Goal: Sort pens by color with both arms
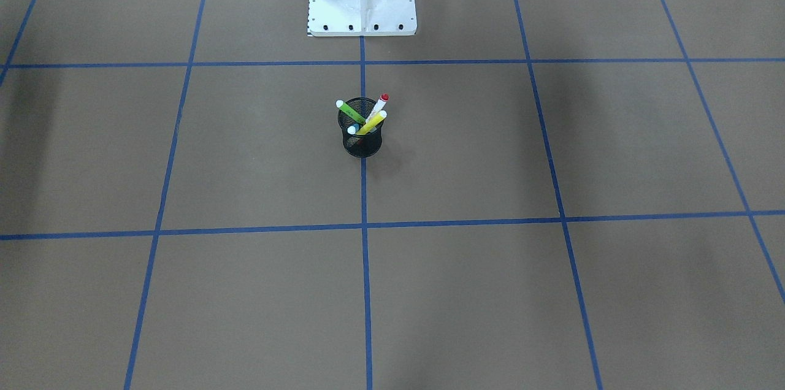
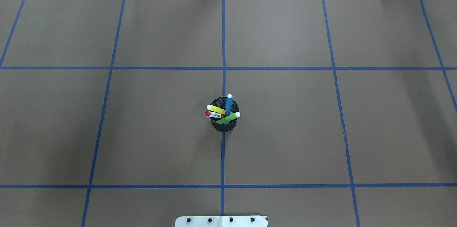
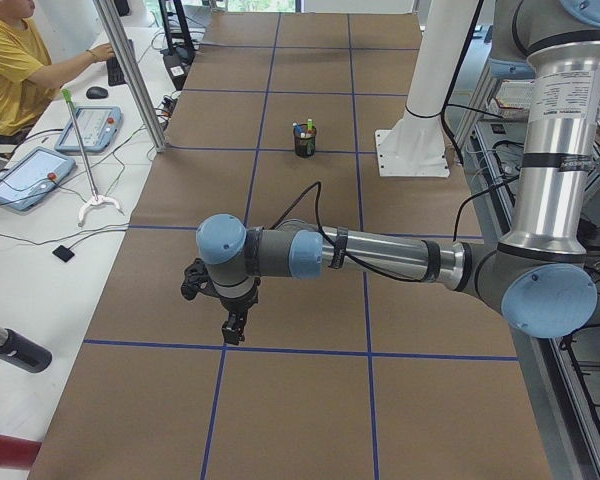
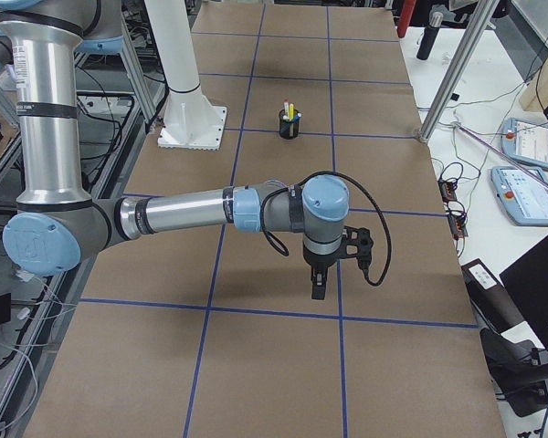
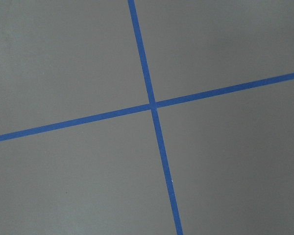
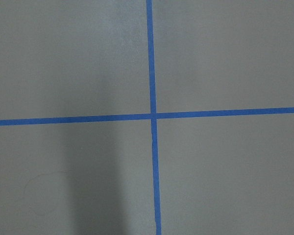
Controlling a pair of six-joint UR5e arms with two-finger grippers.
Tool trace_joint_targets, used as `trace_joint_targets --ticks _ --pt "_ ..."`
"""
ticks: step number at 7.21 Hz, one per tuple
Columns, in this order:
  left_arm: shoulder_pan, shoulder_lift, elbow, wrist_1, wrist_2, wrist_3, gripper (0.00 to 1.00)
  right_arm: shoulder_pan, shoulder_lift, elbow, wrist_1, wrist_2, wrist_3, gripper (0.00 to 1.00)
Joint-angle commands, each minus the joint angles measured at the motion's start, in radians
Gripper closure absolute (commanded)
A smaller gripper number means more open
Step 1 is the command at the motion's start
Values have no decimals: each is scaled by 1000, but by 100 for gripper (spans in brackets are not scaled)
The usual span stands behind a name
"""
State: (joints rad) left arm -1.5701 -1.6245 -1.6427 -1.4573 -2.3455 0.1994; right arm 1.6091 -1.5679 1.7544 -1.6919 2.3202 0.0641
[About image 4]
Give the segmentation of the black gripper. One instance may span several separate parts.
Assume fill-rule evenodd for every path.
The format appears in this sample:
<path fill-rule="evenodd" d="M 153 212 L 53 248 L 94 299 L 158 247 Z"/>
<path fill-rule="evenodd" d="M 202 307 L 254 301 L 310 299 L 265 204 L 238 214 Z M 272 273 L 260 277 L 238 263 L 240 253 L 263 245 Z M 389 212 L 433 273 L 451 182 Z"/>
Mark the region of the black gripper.
<path fill-rule="evenodd" d="M 311 298 L 325 299 L 328 269 L 341 258 L 341 251 L 320 255 L 312 252 L 306 245 L 302 248 L 305 262 L 311 267 Z"/>

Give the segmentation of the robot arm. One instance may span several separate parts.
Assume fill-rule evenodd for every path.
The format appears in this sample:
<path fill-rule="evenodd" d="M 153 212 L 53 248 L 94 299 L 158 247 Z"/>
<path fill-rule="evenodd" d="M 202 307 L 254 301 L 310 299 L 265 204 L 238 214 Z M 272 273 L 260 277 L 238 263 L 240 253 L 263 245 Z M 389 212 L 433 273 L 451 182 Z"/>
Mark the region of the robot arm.
<path fill-rule="evenodd" d="M 299 233 L 312 297 L 325 296 L 329 268 L 344 256 L 349 191 L 328 173 L 291 186 L 272 181 L 156 198 L 95 200 L 81 179 L 74 55 L 81 45 L 118 52 L 117 1 L 0 1 L 10 40 L 25 189 L 3 244 L 38 276 L 67 272 L 124 241 L 163 231 L 232 224 L 238 230 Z"/>

